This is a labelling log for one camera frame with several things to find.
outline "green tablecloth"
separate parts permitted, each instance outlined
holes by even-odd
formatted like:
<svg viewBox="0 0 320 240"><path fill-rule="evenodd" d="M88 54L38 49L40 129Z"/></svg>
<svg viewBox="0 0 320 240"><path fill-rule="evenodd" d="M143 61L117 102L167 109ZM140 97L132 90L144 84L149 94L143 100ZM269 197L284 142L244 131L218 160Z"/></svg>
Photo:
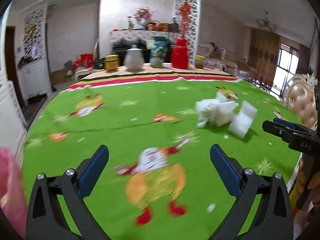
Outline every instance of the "green tablecloth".
<svg viewBox="0 0 320 240"><path fill-rule="evenodd" d="M299 120L259 88L244 81L219 81L236 79L213 74L197 74L195 77L190 73L174 72L147 76L132 74L121 78L121 82L119 80L111 76L82 81L60 93L46 107L24 146L23 176L27 197L30 197L37 174L43 172L48 177L61 175L68 168L76 168L104 144L110 152L109 162L92 194L84 201L113 240L205 240L235 201L209 159L213 144L218 143L243 167L251 167L256 173L269 176L280 172L288 182L299 153L290 150L280 138L265 133L261 126L264 120L276 117L276 111L289 121ZM231 99L239 103L237 109L243 100L258 109L244 140L230 134L228 124L220 128L197 128L195 102L215 98L218 90L226 95L237 94L238 99ZM175 149L185 135L192 140L180 150ZM140 154L150 147L166 152L169 165L164 173L169 182L157 179L163 176L160 170L149 172L153 176L145 176L143 185L147 194L143 201L140 199L132 204L132 199L137 197L132 192L132 185L139 181L143 183L143 180L132 179L135 175L118 176L114 167L125 165L134 168L141 160ZM264 166L269 164L269 169L259 169L263 161L267 163ZM181 182L183 178L176 176L182 174L183 177L183 173L185 186ZM177 185L183 188L175 201L176 206L184 206L185 214L181 216L173 216L169 212L172 194L166 196ZM59 199L70 228L78 232L63 198ZM142 202L149 205L152 219L146 225L137 226L134 222L143 213ZM249 228L258 203L259 199L256 199L242 232ZM210 205L215 206L212 212L207 210Z"/></svg>

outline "metal screw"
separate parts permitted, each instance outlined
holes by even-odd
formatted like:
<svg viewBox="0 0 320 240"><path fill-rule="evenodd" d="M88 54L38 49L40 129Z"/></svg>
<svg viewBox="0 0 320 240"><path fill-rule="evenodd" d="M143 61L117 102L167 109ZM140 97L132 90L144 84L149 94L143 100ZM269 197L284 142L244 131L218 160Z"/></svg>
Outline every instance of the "metal screw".
<svg viewBox="0 0 320 240"><path fill-rule="evenodd" d="M38 176L37 176L37 179L43 179L44 178L44 174L43 173L40 173Z"/></svg>
<svg viewBox="0 0 320 240"><path fill-rule="evenodd" d="M275 177L276 177L277 179L281 179L281 178L282 178L282 175L281 175L279 172L277 172L277 173L275 174Z"/></svg>
<svg viewBox="0 0 320 240"><path fill-rule="evenodd" d="M247 175L252 175L252 174L253 174L253 170L250 169L250 168L246 168L246 169L244 170L244 173L247 174Z"/></svg>
<svg viewBox="0 0 320 240"><path fill-rule="evenodd" d="M75 173L75 170L74 170L74 169L69 169L69 170L66 171L66 175L67 175L67 176L71 176L71 175L73 175L74 173Z"/></svg>

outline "doorway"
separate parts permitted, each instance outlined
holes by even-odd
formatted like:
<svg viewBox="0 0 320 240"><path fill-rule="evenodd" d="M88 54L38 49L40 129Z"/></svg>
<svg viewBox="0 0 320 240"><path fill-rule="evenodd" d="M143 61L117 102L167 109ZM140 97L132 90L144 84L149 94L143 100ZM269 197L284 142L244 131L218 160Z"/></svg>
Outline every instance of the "doorway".
<svg viewBox="0 0 320 240"><path fill-rule="evenodd" d="M5 66L7 70L8 80L13 82L14 90L17 95L17 99L21 109L25 106L22 93L20 90L17 68L16 68L16 60L14 54L14 32L15 27L8 26L5 33Z"/></svg>

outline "pink flowers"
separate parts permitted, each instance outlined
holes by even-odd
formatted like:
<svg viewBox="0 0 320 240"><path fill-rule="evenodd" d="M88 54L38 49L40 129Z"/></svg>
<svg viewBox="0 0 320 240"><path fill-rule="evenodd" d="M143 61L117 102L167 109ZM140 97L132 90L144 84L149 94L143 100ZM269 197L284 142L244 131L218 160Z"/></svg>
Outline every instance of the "pink flowers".
<svg viewBox="0 0 320 240"><path fill-rule="evenodd" d="M137 12L133 15L135 19L141 20L142 18L148 19L152 16L152 12L147 8L139 8Z"/></svg>

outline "blue gripper pad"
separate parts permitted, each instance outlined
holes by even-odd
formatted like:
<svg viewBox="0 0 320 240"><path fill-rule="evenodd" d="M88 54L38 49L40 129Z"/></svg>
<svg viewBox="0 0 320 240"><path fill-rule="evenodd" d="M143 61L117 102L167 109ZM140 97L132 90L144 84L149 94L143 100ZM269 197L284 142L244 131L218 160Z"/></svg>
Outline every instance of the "blue gripper pad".
<svg viewBox="0 0 320 240"><path fill-rule="evenodd" d="M281 125L283 125L283 126L285 126L285 127L291 128L291 129L294 129L294 128L295 128L294 123L288 122L288 121L285 121L285 120L282 120L282 119L280 119L280 118L275 118L275 119L273 119L273 122L278 123L278 124L281 124Z"/></svg>
<svg viewBox="0 0 320 240"><path fill-rule="evenodd" d="M103 146L79 179L77 192L79 198L82 199L91 194L104 167L107 165L108 160L109 150L107 147Z"/></svg>
<svg viewBox="0 0 320 240"><path fill-rule="evenodd" d="M211 162L229 194L238 198L242 193L241 179L226 158L226 155L217 146L212 145L210 149Z"/></svg>

